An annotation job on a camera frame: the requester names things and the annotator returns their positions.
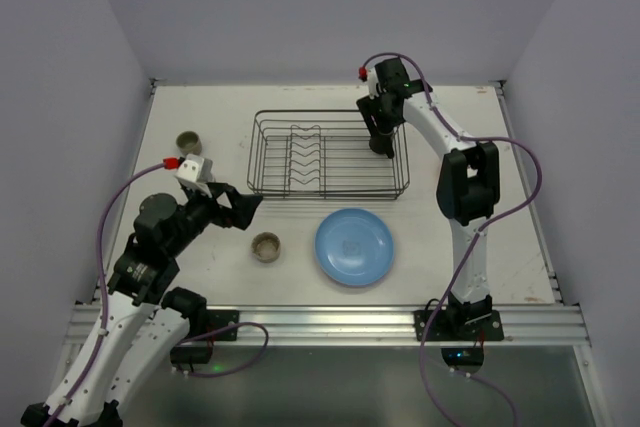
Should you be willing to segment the black cup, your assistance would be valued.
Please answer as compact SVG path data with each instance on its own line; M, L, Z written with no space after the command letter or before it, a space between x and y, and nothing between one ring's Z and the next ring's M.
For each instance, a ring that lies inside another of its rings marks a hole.
M393 159L395 157L393 138L394 133L392 131L372 133L369 139L369 148L377 155L384 155L388 159Z

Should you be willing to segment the speckled grey cup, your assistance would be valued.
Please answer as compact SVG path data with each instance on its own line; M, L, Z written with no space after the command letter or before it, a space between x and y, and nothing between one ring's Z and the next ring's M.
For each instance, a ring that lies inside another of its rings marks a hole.
M281 242L279 237L271 232L256 235L251 242L251 253L261 263L272 263L280 256Z

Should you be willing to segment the grey-green cup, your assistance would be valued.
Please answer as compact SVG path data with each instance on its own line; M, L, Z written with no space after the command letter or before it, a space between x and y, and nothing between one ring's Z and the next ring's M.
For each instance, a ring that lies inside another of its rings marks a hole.
M175 144L183 157L188 155L201 155L202 142L200 136L195 131L183 131L175 140Z

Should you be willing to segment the blue plate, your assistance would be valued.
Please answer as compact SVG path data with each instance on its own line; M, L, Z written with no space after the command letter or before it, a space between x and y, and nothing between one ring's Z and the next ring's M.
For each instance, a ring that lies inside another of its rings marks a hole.
M354 288L382 280L391 271L395 257L389 227L374 213L360 208L329 214L316 230L313 247L324 274Z

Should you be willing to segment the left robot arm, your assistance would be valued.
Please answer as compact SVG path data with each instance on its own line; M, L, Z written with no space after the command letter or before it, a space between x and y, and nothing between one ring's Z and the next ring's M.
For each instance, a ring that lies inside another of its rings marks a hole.
M120 426L151 374L182 340L200 341L207 301L170 285L178 256L210 225L245 230L263 198L226 183L166 193L140 205L123 254L102 284L101 312L73 365L46 401L28 406L24 426Z

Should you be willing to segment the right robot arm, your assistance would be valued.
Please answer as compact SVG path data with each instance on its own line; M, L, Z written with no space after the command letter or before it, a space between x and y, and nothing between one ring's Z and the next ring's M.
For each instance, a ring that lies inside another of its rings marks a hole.
M499 149L491 141L465 139L460 127L438 110L429 84L410 78L400 56L372 68L361 66L358 78L368 89L356 105L373 152L394 158L396 130L409 124L441 156L436 201L451 228L454 274L444 294L444 312L430 316L452 333L465 335L480 328L493 311L482 226L500 200Z

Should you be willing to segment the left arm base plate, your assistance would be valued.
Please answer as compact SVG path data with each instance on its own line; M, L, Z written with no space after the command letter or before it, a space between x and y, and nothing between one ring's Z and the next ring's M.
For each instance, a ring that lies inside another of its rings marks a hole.
M231 328L239 322L239 311L232 309L198 309L189 316L189 331L184 339L199 337L205 342L233 342L237 331Z

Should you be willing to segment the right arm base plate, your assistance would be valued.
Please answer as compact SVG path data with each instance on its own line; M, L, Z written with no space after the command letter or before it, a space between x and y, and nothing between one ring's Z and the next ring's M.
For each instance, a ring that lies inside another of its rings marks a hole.
M432 320L426 334L427 342L474 342L503 341L505 338L500 313L492 310L487 316L466 321L462 315L447 312L447 305L436 310L438 300L431 299L424 307L414 310L413 328L417 341L422 340L429 320Z

